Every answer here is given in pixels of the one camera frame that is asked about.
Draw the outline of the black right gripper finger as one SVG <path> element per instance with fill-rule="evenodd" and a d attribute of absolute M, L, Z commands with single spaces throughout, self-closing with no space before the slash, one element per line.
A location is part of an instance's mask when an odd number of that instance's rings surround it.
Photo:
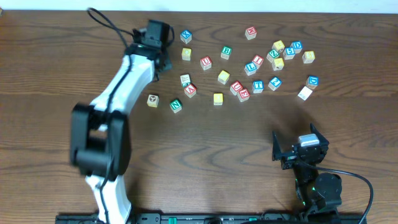
<path fill-rule="evenodd" d="M 320 142 L 320 145 L 329 145 L 329 141 L 318 131 L 313 123 L 310 124 L 312 134 L 315 134 Z"/>
<path fill-rule="evenodd" d="M 279 141 L 278 141 L 277 136 L 276 136 L 274 131 L 272 132 L 272 143 L 273 143 L 273 146 L 272 146 L 272 160 L 273 161 L 279 161 L 280 158 L 281 158 L 282 152 L 281 152 L 281 149 L 280 149 Z"/>

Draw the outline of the green B block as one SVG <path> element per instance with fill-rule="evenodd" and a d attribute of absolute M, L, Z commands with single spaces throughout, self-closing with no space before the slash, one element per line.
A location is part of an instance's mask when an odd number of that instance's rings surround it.
<path fill-rule="evenodd" d="M 221 50 L 221 55 L 220 57 L 225 59 L 225 60 L 229 60 L 231 53 L 232 53 L 233 49 L 231 47 L 228 46 L 224 46 Z"/>

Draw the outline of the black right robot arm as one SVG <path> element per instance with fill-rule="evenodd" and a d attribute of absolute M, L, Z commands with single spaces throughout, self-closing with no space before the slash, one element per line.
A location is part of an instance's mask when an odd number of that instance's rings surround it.
<path fill-rule="evenodd" d="M 300 136 L 298 143 L 282 152 L 276 133 L 272 133 L 272 160 L 280 161 L 283 170 L 292 169 L 295 175 L 297 197 L 304 205 L 304 211 L 298 218 L 308 221 L 310 216 L 336 213 L 342 204 L 341 177 L 331 172 L 318 172 L 318 165 L 324 160 L 329 141 L 310 125 L 311 133 Z"/>

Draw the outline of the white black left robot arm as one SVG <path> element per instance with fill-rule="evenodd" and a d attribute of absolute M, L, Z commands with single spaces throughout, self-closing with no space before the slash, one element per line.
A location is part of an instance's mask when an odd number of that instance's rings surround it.
<path fill-rule="evenodd" d="M 144 88 L 171 68 L 167 48 L 173 28 L 149 20 L 133 31 L 119 70 L 90 104 L 72 110 L 70 162 L 91 187 L 99 208 L 99 223 L 128 223 L 132 204 L 124 174 L 131 158 L 129 115 Z"/>

